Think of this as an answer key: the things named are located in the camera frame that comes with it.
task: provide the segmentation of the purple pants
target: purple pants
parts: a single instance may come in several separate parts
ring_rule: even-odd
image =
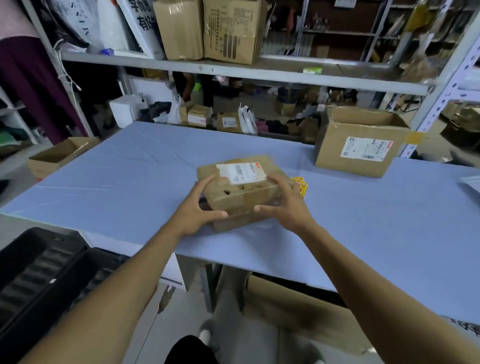
[[[87,136],[40,39],[15,36],[0,40],[0,72],[52,144],[71,136],[66,125],[76,125]],[[70,120],[55,113],[56,105]]]

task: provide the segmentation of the white shipping label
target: white shipping label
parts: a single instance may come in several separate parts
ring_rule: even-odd
[[[335,7],[337,8],[354,8],[357,0],[335,0]]]
[[[341,157],[381,162],[387,155],[393,141],[349,136],[343,146]]]
[[[265,181],[267,176],[258,162],[217,164],[221,177],[227,177],[230,184],[244,184]]]
[[[222,118],[224,128],[236,128],[237,119],[235,118]]]

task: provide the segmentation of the blue tabletop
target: blue tabletop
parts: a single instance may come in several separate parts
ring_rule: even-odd
[[[0,212],[145,244],[196,181],[196,168],[267,154],[309,184],[316,221],[355,255],[434,312],[480,323],[480,194],[475,168],[395,158],[380,179],[314,166],[313,147],[233,133],[135,122]],[[176,252],[334,290],[302,241],[265,220]]]

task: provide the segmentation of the person's right arm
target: person's right arm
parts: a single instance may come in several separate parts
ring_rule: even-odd
[[[269,178],[282,189],[282,204],[254,210],[276,218],[305,242],[385,363],[480,363],[480,349],[473,342],[320,227],[298,186],[291,189],[281,177]]]

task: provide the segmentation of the person's right hand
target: person's right hand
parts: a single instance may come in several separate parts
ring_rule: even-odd
[[[285,229],[297,235],[309,225],[316,224],[303,201],[297,183],[294,183],[291,188],[283,177],[272,174],[268,178],[278,183],[283,194],[281,204],[280,206],[257,205],[253,208],[255,212],[276,218]]]

